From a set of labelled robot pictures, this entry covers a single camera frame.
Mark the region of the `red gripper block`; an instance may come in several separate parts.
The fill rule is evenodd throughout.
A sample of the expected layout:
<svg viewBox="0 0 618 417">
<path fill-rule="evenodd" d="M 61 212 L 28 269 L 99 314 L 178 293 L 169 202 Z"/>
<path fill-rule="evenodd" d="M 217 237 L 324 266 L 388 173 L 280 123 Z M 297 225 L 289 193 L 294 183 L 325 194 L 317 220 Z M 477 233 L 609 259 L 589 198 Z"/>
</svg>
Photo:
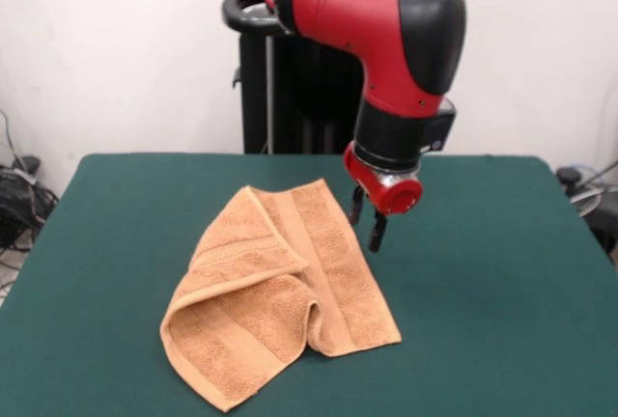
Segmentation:
<svg viewBox="0 0 618 417">
<path fill-rule="evenodd" d="M 357 184 L 352 194 L 349 222 L 359 222 L 366 196 L 378 210 L 369 240 L 369 250 L 378 253 L 387 226 L 385 215 L 403 214 L 412 209 L 421 199 L 423 186 L 417 178 L 417 170 L 382 171 L 363 161 L 355 147 L 355 142 L 351 141 L 343 155 L 344 165 Z"/>
</svg>

